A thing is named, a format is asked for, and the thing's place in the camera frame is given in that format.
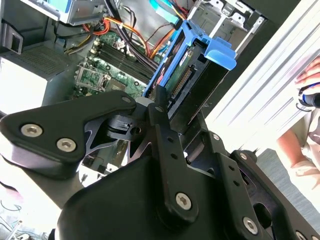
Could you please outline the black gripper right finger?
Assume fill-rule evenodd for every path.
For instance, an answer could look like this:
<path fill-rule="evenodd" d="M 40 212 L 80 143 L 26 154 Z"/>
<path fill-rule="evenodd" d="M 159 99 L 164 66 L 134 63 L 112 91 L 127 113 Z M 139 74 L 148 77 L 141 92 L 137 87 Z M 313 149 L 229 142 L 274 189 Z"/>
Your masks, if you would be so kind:
<path fill-rule="evenodd" d="M 180 137 L 186 162 L 218 181 L 218 208 L 230 240 L 318 240 L 320 235 L 257 166 L 249 150 L 228 153 L 199 112 Z"/>

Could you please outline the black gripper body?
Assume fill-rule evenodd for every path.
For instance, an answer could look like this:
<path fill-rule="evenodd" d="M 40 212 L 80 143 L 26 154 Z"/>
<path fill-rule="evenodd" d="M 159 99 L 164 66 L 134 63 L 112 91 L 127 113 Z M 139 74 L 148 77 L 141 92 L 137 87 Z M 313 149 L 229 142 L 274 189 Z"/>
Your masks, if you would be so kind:
<path fill-rule="evenodd" d="M 196 221 L 172 226 L 159 216 L 163 198 L 156 162 L 132 162 L 75 193 L 56 226 L 58 240 L 237 240 L 210 174 L 188 168 L 199 206 Z"/>

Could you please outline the person's hand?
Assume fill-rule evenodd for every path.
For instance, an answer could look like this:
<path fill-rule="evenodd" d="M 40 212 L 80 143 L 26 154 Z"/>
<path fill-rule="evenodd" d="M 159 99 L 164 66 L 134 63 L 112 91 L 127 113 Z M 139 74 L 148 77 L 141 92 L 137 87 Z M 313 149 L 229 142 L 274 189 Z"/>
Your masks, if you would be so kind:
<path fill-rule="evenodd" d="M 297 88 L 313 85 L 320 82 L 320 57 L 317 56 L 306 69 L 296 78 Z"/>

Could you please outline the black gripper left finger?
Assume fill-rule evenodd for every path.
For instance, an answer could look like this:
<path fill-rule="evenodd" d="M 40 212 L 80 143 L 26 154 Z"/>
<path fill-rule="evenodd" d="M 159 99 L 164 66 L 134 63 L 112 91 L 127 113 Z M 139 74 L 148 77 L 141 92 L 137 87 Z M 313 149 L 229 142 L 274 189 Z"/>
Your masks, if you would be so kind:
<path fill-rule="evenodd" d="M 128 165 L 143 158 L 156 163 L 162 189 L 159 217 L 173 227 L 191 225 L 198 217 L 179 136 L 170 127 L 164 87 L 156 88 L 155 102 L 147 106 L 113 90 L 10 114 L 0 122 L 0 138 L 6 160 L 62 180 L 73 177 L 89 153 L 127 140 Z"/>

